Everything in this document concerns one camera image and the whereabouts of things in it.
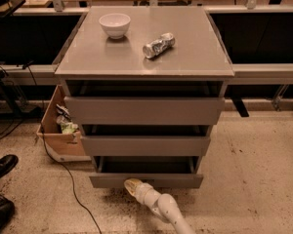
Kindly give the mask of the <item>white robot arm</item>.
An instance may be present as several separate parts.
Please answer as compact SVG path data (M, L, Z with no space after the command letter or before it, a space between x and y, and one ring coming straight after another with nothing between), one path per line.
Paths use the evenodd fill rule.
M126 179L124 186L140 204L147 206L163 222L170 223L177 234L195 234L170 194L161 194L150 184L136 178Z

